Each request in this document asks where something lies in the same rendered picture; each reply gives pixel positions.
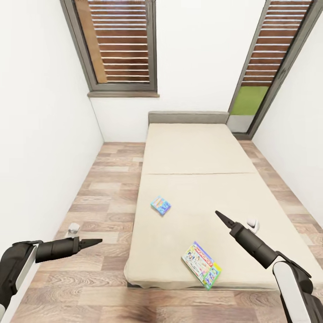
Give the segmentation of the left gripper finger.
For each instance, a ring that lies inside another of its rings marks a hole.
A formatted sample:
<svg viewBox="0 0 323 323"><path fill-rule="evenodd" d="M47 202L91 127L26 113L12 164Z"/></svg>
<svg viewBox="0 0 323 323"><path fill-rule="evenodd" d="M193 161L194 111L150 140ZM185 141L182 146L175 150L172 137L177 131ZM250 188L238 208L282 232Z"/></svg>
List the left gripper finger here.
<svg viewBox="0 0 323 323"><path fill-rule="evenodd" d="M79 242L79 249L78 252L80 252L81 249L98 244L102 242L102 239L81 239Z"/></svg>

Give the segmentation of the board game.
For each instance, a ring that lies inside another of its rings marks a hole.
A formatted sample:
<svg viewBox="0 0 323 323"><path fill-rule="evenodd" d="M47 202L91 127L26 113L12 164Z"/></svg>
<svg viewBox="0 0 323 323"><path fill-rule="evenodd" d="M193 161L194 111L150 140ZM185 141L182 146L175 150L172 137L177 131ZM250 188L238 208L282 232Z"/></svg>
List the board game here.
<svg viewBox="0 0 323 323"><path fill-rule="evenodd" d="M181 258L209 291L222 269L196 241Z"/></svg>
<svg viewBox="0 0 323 323"><path fill-rule="evenodd" d="M164 216L167 211L171 208L171 204L165 201L161 196L158 196L152 203L153 206L159 213Z"/></svg>

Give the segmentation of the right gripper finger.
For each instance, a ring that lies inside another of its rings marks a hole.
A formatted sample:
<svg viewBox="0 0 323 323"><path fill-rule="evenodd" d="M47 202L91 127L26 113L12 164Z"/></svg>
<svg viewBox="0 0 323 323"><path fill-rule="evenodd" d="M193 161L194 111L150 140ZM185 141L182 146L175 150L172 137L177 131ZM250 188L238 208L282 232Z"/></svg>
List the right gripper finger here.
<svg viewBox="0 0 323 323"><path fill-rule="evenodd" d="M231 219L229 219L227 216L223 215L222 213L220 213L218 210L215 211L215 213L219 216L219 218L224 222L224 224L229 228L229 229L233 229L234 226L237 225L237 221L234 222Z"/></svg>

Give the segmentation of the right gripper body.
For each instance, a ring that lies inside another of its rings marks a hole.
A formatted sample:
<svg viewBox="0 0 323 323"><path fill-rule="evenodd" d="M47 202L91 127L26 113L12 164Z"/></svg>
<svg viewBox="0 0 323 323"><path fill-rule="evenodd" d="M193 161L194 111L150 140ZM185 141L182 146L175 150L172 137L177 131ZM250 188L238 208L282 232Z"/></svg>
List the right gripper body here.
<svg viewBox="0 0 323 323"><path fill-rule="evenodd" d="M249 229L245 228L240 222L231 229L229 234L235 238L235 241L242 246L252 257L257 250L264 244L259 237L257 237Z"/></svg>

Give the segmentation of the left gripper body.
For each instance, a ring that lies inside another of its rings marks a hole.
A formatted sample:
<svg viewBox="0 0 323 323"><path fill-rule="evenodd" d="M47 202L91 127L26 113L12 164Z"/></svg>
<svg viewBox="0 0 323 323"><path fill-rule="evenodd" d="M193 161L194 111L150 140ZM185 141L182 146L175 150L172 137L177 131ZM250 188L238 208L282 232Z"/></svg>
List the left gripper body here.
<svg viewBox="0 0 323 323"><path fill-rule="evenodd" d="M54 240L51 249L51 261L77 254L79 249L79 236Z"/></svg>

